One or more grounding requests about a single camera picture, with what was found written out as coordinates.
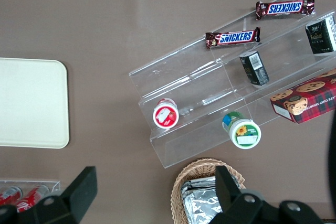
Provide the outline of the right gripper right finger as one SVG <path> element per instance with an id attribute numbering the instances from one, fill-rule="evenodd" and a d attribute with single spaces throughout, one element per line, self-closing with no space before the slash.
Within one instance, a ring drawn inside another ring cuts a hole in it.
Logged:
<path id="1" fill-rule="evenodd" d="M 215 170 L 216 195 L 222 212 L 215 223 L 323 223 L 308 205 L 285 200 L 274 207 L 253 190 L 240 190 L 225 166 Z"/>

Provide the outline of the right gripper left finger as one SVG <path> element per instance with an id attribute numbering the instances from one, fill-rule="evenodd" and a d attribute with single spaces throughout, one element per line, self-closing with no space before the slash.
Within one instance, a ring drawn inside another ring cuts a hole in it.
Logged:
<path id="1" fill-rule="evenodd" d="M 1 223 L 80 223 L 97 191 L 96 167 L 87 166 L 60 195 L 48 195 L 28 210 L 1 206 Z"/>

